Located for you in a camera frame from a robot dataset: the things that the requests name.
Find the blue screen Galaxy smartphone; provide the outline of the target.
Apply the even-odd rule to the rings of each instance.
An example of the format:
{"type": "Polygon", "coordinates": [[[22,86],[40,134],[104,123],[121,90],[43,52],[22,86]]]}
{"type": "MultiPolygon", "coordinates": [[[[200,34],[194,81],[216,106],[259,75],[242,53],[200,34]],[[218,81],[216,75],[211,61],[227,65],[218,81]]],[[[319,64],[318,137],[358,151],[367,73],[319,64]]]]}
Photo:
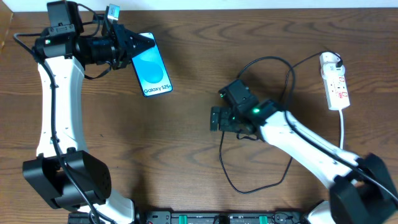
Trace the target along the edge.
{"type": "Polygon", "coordinates": [[[172,82],[157,43],[153,48],[133,57],[132,65],[144,97],[173,91],[172,82]]]}

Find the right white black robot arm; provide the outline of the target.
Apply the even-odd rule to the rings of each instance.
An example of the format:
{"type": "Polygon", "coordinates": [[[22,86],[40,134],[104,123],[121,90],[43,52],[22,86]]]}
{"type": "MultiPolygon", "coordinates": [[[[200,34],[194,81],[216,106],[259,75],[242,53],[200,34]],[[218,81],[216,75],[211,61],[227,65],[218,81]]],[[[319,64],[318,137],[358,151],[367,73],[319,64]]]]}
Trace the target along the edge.
{"type": "Polygon", "coordinates": [[[284,106],[260,102],[242,80],[220,89],[225,107],[211,109],[210,129],[236,133],[286,152],[329,191],[303,223],[384,223],[397,212],[397,190],[380,157],[362,158],[334,146],[298,122],[284,106]]]}

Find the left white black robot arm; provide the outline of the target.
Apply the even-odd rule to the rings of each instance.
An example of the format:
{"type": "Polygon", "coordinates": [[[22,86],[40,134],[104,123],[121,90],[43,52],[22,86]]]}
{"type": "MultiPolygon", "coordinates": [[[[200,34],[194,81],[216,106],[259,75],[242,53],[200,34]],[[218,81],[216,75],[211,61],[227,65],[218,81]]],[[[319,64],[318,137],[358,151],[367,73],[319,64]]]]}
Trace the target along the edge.
{"type": "Polygon", "coordinates": [[[73,1],[48,3],[50,25],[27,50],[42,83],[42,129],[36,157],[23,163],[22,173],[49,207],[68,210],[72,223],[144,223],[134,202],[113,189],[107,165],[87,148],[81,90],[87,65],[125,68],[155,42],[119,24],[114,4],[94,14],[96,30],[86,35],[79,9],[73,1]]]}

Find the white power strip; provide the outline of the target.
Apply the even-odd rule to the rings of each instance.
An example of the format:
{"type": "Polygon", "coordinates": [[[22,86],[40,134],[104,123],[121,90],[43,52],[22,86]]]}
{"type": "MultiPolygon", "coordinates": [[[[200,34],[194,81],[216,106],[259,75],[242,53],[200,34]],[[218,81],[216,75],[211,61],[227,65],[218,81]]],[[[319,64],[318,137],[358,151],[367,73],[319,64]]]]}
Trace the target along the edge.
{"type": "MultiPolygon", "coordinates": [[[[341,67],[343,65],[339,55],[331,52],[324,52],[321,54],[320,69],[325,63],[335,63],[337,67],[341,67]]],[[[330,110],[339,111],[350,105],[345,74],[328,80],[323,79],[323,83],[328,108],[330,110]]]]}

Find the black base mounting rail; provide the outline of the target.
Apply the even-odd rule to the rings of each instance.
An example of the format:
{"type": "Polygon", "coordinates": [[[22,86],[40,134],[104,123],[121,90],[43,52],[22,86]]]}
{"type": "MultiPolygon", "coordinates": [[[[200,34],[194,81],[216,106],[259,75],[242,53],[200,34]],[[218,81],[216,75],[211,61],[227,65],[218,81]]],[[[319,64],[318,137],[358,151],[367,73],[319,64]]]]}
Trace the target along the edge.
{"type": "Polygon", "coordinates": [[[152,211],[137,214],[135,224],[306,224],[299,212],[270,213],[173,213],[152,211]]]}

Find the white USB wall charger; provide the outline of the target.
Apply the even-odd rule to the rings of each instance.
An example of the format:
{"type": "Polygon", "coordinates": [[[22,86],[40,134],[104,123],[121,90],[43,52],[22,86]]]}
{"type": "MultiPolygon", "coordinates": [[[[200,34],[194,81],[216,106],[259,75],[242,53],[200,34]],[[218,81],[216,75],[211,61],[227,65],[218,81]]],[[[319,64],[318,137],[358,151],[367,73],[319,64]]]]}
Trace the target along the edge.
{"type": "Polygon", "coordinates": [[[345,74],[345,66],[337,67],[335,63],[325,63],[321,66],[321,76],[324,80],[345,74]]]}

